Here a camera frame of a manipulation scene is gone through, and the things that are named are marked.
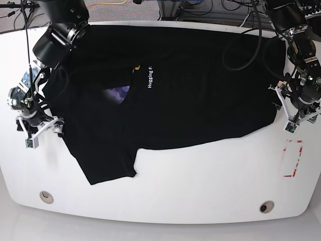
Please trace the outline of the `robot arm image left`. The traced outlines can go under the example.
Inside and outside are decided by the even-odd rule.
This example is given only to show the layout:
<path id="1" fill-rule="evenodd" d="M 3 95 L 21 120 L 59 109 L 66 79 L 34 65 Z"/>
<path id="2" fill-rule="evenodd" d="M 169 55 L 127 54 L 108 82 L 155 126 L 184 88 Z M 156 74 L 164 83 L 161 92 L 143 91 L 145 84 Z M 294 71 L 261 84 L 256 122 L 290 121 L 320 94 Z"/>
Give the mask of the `robot arm image left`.
<path id="1" fill-rule="evenodd" d="M 35 61 L 16 87 L 9 91 L 8 105 L 18 111 L 18 127 L 26 135 L 26 146 L 35 148 L 38 136 L 49 128 L 62 132 L 62 119 L 45 113 L 49 104 L 39 93 L 39 86 L 48 81 L 75 43 L 85 34 L 89 12 L 84 1 L 21 1 L 25 27 L 30 17 L 25 9 L 40 7 L 49 18 L 49 26 L 33 47 Z"/>

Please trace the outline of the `robot arm image right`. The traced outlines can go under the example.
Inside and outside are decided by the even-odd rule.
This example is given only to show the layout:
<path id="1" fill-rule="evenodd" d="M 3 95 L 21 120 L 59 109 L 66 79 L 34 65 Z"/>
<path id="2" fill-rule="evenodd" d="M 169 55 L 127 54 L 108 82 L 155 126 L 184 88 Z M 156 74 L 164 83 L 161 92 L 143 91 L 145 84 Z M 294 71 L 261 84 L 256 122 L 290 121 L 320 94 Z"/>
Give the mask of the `robot arm image right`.
<path id="1" fill-rule="evenodd" d="M 288 97 L 297 114 L 288 116 L 286 129 L 293 132 L 303 121 L 314 123 L 320 114 L 320 62 L 314 42 L 306 33 L 308 22 L 296 1 L 263 1 L 264 10 L 277 34 L 288 42 L 287 56 L 295 66 L 275 90 L 282 102 Z"/>

